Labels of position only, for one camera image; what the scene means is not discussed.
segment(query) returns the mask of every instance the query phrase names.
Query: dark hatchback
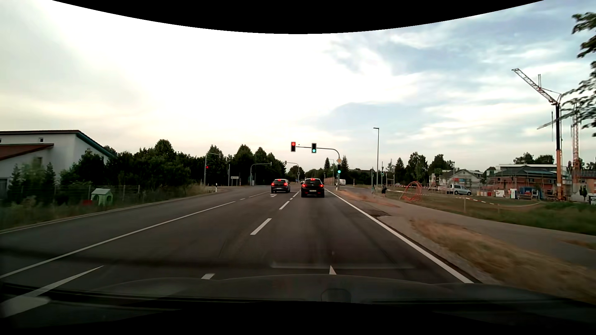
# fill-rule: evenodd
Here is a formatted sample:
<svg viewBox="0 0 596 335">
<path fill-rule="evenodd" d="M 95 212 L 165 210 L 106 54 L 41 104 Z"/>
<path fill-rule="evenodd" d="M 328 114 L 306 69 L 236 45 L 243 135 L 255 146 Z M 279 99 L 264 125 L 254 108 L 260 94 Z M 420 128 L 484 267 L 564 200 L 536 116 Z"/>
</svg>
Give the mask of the dark hatchback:
<svg viewBox="0 0 596 335">
<path fill-rule="evenodd" d="M 276 192 L 290 192 L 290 183 L 288 183 L 288 179 L 276 179 L 271 183 L 271 193 Z"/>
<path fill-rule="evenodd" d="M 302 184 L 302 190 L 300 192 L 301 197 L 306 196 L 317 196 L 325 197 L 325 185 L 319 178 L 305 179 Z"/>
</svg>

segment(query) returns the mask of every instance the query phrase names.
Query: white lane marking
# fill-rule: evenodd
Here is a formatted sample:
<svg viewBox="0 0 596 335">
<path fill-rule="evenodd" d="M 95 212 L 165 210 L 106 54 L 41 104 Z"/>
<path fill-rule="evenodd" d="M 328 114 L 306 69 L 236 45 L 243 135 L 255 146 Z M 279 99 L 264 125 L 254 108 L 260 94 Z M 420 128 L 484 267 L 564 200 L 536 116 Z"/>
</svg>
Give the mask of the white lane marking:
<svg viewBox="0 0 596 335">
<path fill-rule="evenodd" d="M 454 270 L 453 268 L 451 268 L 450 266 L 448 266 L 447 264 L 443 263 L 441 260 L 439 260 L 438 258 L 434 257 L 433 255 L 429 254 L 428 252 L 426 252 L 424 249 L 422 249 L 421 247 L 417 246 L 416 244 L 412 243 L 409 239 L 405 238 L 404 236 L 402 236 L 401 234 L 397 233 L 395 230 L 387 227 L 387 225 L 385 225 L 384 223 L 382 223 L 381 221 L 373 218 L 372 216 L 370 216 L 369 214 L 366 214 L 363 210 L 361 210 L 360 208 L 352 205 L 351 203 L 347 202 L 346 200 L 344 200 L 343 198 L 341 198 L 340 196 L 338 196 L 337 194 L 329 191 L 329 193 L 333 194 L 334 196 L 338 197 L 341 201 L 347 203 L 348 205 L 354 207 L 357 211 L 361 212 L 362 214 L 366 215 L 369 219 L 373 220 L 374 222 L 378 223 L 381 227 L 385 228 L 388 232 L 392 233 L 393 235 L 395 235 L 397 238 L 399 238 L 400 240 L 406 242 L 409 246 L 411 246 L 412 248 L 414 248 L 416 251 L 420 252 L 422 255 L 426 256 L 427 258 L 429 258 L 430 260 L 432 260 L 434 263 L 436 263 L 437 265 L 439 265 L 441 268 L 445 269 L 448 273 L 452 274 L 455 278 L 461 280 L 464 283 L 467 284 L 471 284 L 474 283 L 473 281 L 469 280 L 468 278 L 466 278 L 465 276 L 463 276 L 462 274 L 460 274 L 459 272 L 457 272 L 456 270 Z"/>
<path fill-rule="evenodd" d="M 271 218 L 265 220 L 260 226 L 257 227 L 257 229 L 255 229 L 253 232 L 250 233 L 250 235 L 256 235 L 259 230 L 263 229 L 263 227 L 267 224 L 267 222 L 271 221 Z"/>
<path fill-rule="evenodd" d="M 284 203 L 284 205 L 280 207 L 280 210 L 282 210 L 282 209 L 283 209 L 283 208 L 284 208 L 284 207 L 285 207 L 285 206 L 286 206 L 286 205 L 287 205 L 289 202 L 290 202 L 289 200 L 288 200 L 288 201 L 286 201 L 286 202 Z"/>
<path fill-rule="evenodd" d="M 8 300 L 3 301 L 0 304 L 0 309 L 3 312 L 4 317 L 10 317 L 11 315 L 19 314 L 24 311 L 28 311 L 29 309 L 33 309 L 36 307 L 43 306 L 50 302 L 50 299 L 47 297 L 38 297 L 41 294 L 46 293 L 47 291 L 53 290 L 56 287 L 68 283 L 71 280 L 77 279 L 82 275 L 88 274 L 91 271 L 97 270 L 102 266 L 98 266 L 95 269 L 91 269 L 89 271 L 81 272 L 80 274 L 74 275 L 72 277 L 62 279 L 57 281 L 53 284 L 41 287 L 37 290 L 33 290 L 31 292 L 25 293 L 21 296 L 17 296 Z"/>
<path fill-rule="evenodd" d="M 261 193 L 259 193 L 259 194 L 255 194 L 255 195 L 253 195 L 253 196 L 250 196 L 249 198 L 256 197 L 256 196 L 260 196 L 260 195 L 261 195 L 261 194 L 263 194 L 263 193 L 269 193 L 269 192 L 261 192 Z"/>
<path fill-rule="evenodd" d="M 192 216 L 192 215 L 195 215 L 195 214 L 199 214 L 199 213 L 203 213 L 203 212 L 206 212 L 206 211 L 208 211 L 208 210 L 212 210 L 212 209 L 215 209 L 215 208 L 217 208 L 217 207 L 225 206 L 225 205 L 227 205 L 227 204 L 231 204 L 231 203 L 235 203 L 235 202 L 236 202 L 236 201 L 231 201 L 231 202 L 229 202 L 229 203 L 221 204 L 221 205 L 218 205 L 218 206 L 215 206 L 215 207 L 211 207 L 211 208 L 203 209 L 203 210 L 200 210 L 200 211 L 198 211 L 198 212 L 194 212 L 194 213 L 191 213 L 191 214 L 188 214 L 188 215 L 181 216 L 181 217 L 179 217 L 179 218 L 175 218 L 175 219 L 171 219 L 171 220 L 168 220 L 168 221 L 164 221 L 164 222 L 162 222 L 162 223 L 155 224 L 155 225 L 152 225 L 152 226 L 149 226 L 149 227 L 145 227 L 145 228 L 142 228 L 142 229 L 139 229 L 139 230 L 135 230 L 135 231 L 129 232 L 129 233 L 127 233 L 127 234 L 124 234 L 124 235 L 120 235 L 120 236 L 117 236 L 117 237 L 113 237 L 113 238 L 111 238 L 111 239 L 109 239 L 109 240 L 105 240 L 105 241 L 102 241 L 102 242 L 99 242 L 99 243 L 95 243 L 95 244 L 92 244 L 92 245 L 90 245 L 90 246 L 87 246 L 87 247 L 84 247 L 84 248 L 81 248 L 81 249 L 75 250 L 75 251 L 73 251 L 73 252 L 65 253 L 65 254 L 63 254 L 63 255 L 60 255 L 60 256 L 57 256 L 57 257 L 54 257 L 54 258 L 50 258 L 50 259 L 44 260 L 44 261 L 42 261 L 42 262 L 35 263 L 35 264 L 33 264 L 33 265 L 25 266 L 25 267 L 24 267 L 24 268 L 22 268 L 22 269 L 18 269 L 18 270 L 15 270 L 15 271 L 9 272 L 9 273 L 7 273 L 7 274 L 0 275 L 0 279 L 1 279 L 1 278 L 8 277 L 8 276 L 10 276 L 10 275 L 18 274 L 18 273 L 19 273 L 19 272 L 21 272 L 21 271 L 25 271 L 25 270 L 28 270 L 28 269 L 30 269 L 30 268 L 34 268 L 34 267 L 36 267 L 36 266 L 39 266 L 39 265 L 42 265 L 42 264 L 50 263 L 50 262 L 52 262 L 53 260 L 57 260 L 57 259 L 64 258 L 64 257 L 66 257 L 66 256 L 70 256 L 70 255 L 72 255 L 72 254 L 75 254 L 75 253 L 77 253 L 77 252 L 81 252 L 81 251 L 84 251 L 84 250 L 87 250 L 87 249 L 91 249 L 91 248 L 93 248 L 93 247 L 100 246 L 100 245 L 102 245 L 102 244 L 105 244 L 105 243 L 108 243 L 108 242 L 111 242 L 111 241 L 117 240 L 117 239 L 119 239 L 119 238 L 122 238 L 122 237 L 125 237 L 125 236 L 128 236 L 128 235 L 132 235 L 132 234 L 135 234 L 135 233 L 141 232 L 141 231 L 143 231 L 143 230 L 147 230 L 147 229 L 151 229 L 151 228 L 154 228 L 154 227 L 157 227 L 157 226 L 161 226 L 161 225 L 167 224 L 167 223 L 169 223 L 169 222 L 173 222 L 173 221 L 176 221 L 176 220 L 184 219 L 184 218 L 187 218 L 187 217 L 189 217 L 189 216 Z"/>
</svg>

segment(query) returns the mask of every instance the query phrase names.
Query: street lamp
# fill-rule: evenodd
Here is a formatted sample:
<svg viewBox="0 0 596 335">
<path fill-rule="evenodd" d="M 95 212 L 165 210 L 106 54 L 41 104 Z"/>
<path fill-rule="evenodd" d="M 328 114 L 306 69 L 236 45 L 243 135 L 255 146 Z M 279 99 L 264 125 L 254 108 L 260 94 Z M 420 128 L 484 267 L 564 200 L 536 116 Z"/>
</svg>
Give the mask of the street lamp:
<svg viewBox="0 0 596 335">
<path fill-rule="evenodd" d="M 208 155 L 208 154 L 217 155 L 217 156 L 219 156 L 219 157 L 221 157 L 221 156 L 222 156 L 222 155 L 220 155 L 220 154 L 216 154 L 216 153 L 207 153 L 207 154 L 205 155 L 205 167 L 204 167 L 204 170 L 205 170 L 205 172 L 203 172 L 203 183 L 204 183 L 203 185 L 205 185 L 205 186 L 207 186 L 207 155 Z"/>
<path fill-rule="evenodd" d="M 378 127 L 373 127 L 373 129 L 377 130 L 377 171 L 376 171 L 377 182 L 375 184 L 378 185 L 378 139 L 379 139 L 379 133 L 381 132 L 381 130 L 379 130 Z"/>
</svg>

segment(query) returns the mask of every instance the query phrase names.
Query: construction crane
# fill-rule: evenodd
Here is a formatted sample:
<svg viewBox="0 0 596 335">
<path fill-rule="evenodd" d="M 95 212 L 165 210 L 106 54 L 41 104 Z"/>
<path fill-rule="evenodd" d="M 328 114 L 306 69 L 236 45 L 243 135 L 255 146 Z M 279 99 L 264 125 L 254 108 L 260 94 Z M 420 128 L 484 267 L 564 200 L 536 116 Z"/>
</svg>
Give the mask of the construction crane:
<svg viewBox="0 0 596 335">
<path fill-rule="evenodd" d="M 540 85 L 537 85 L 532 79 L 526 76 L 520 69 L 512 69 L 511 71 L 515 72 L 518 76 L 520 76 L 528 85 L 530 85 L 536 92 L 540 93 L 543 97 L 545 97 L 551 105 L 555 106 L 555 120 L 551 123 L 547 123 L 540 128 L 548 126 L 555 122 L 556 126 L 556 137 L 557 137 L 557 200 L 563 200 L 563 175 L 561 169 L 561 94 L 559 94 L 558 98 L 551 97 L 546 91 L 552 92 L 550 90 L 542 88 Z"/>
</svg>

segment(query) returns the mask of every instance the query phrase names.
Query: road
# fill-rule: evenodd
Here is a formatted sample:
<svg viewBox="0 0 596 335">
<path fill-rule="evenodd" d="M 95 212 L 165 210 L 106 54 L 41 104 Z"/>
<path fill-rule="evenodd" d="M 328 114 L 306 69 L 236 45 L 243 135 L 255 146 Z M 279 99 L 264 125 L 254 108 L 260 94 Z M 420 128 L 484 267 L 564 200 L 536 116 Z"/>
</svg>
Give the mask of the road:
<svg viewBox="0 0 596 335">
<path fill-rule="evenodd" d="M 90 290 L 126 281 L 342 274 L 461 283 L 335 195 L 269 187 L 187 198 L 0 233 L 0 280 Z M 34 309 L 23 311 L 27 314 Z"/>
</svg>

